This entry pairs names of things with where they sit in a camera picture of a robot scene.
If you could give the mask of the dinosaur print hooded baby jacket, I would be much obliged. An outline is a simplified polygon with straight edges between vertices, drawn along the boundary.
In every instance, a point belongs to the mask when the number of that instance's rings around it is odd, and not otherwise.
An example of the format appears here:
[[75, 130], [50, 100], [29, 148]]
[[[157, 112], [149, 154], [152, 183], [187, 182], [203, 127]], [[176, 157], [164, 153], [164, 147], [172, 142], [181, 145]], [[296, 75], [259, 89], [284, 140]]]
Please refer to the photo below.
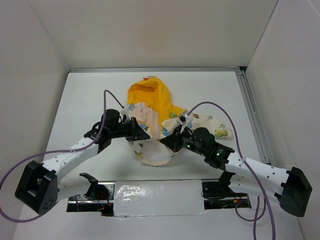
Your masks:
[[135, 105], [130, 116], [150, 135], [148, 140], [129, 142], [137, 159], [155, 167], [168, 164], [176, 153], [161, 144], [160, 140], [172, 134], [174, 128], [182, 124], [179, 115], [189, 111], [172, 104], [169, 89], [155, 76], [148, 76], [128, 89], [128, 104]]

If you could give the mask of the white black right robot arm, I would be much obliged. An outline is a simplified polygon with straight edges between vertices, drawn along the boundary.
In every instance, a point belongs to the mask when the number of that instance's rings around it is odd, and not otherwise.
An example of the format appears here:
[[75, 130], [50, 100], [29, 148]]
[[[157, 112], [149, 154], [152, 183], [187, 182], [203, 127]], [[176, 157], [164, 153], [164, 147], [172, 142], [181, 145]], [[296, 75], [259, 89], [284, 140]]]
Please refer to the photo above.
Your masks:
[[293, 216], [301, 218], [306, 213], [312, 186], [299, 168], [277, 168], [248, 157], [242, 158], [239, 152], [217, 142], [204, 127], [181, 131], [178, 126], [160, 143], [174, 153], [186, 149], [201, 155], [209, 166], [222, 170], [218, 190], [223, 196], [234, 192], [267, 197]]

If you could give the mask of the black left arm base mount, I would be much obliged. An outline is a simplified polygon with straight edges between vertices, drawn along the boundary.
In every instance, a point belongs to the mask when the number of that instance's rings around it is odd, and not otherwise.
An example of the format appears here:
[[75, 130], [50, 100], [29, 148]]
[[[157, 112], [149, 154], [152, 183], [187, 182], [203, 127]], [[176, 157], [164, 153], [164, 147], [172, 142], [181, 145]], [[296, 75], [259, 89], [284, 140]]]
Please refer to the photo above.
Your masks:
[[98, 181], [95, 177], [85, 172], [80, 173], [79, 176], [89, 186], [84, 188], [84, 193], [69, 197], [66, 212], [100, 212], [102, 216], [113, 217], [115, 182]]

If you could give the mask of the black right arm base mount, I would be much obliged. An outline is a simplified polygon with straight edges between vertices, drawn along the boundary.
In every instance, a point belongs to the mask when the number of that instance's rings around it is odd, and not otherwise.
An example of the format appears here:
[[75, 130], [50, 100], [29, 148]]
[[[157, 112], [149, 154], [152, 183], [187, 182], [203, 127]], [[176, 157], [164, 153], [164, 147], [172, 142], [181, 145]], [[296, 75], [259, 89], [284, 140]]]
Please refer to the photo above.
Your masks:
[[202, 180], [201, 196], [205, 210], [250, 208], [246, 193], [235, 193], [229, 188], [232, 173], [223, 172], [219, 179]]

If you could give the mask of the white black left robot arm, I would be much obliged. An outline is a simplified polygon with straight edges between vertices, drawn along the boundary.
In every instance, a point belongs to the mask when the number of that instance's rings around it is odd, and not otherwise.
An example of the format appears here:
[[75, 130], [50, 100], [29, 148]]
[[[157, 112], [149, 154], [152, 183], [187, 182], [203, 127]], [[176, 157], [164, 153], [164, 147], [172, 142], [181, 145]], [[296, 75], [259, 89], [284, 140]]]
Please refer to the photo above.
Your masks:
[[79, 182], [61, 185], [61, 180], [81, 163], [105, 148], [112, 139], [124, 138], [129, 143], [149, 140], [151, 133], [135, 117], [121, 119], [115, 109], [107, 109], [101, 120], [71, 148], [58, 151], [58, 155], [41, 163], [31, 161], [22, 173], [15, 197], [39, 215], [44, 215], [55, 203], [74, 195], [92, 200], [99, 193], [99, 181], [86, 172], [80, 173]]

